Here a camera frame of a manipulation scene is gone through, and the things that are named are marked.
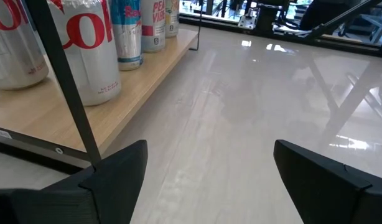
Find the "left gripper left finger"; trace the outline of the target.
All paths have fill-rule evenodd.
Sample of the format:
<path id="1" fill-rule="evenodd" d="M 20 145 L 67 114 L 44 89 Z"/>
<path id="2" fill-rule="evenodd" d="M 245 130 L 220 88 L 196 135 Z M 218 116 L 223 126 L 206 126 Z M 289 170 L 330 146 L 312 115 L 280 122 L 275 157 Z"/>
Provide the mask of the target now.
<path id="1" fill-rule="evenodd" d="M 129 223 L 147 160 L 138 140 L 44 189 L 0 189 L 0 223 Z"/>

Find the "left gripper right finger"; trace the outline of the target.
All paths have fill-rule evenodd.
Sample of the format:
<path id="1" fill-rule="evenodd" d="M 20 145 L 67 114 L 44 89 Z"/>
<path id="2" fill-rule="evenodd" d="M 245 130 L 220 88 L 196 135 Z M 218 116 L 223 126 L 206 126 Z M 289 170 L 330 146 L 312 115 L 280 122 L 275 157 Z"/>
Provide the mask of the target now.
<path id="1" fill-rule="evenodd" d="M 278 139 L 274 160 L 304 223 L 382 223 L 382 178 Z"/>

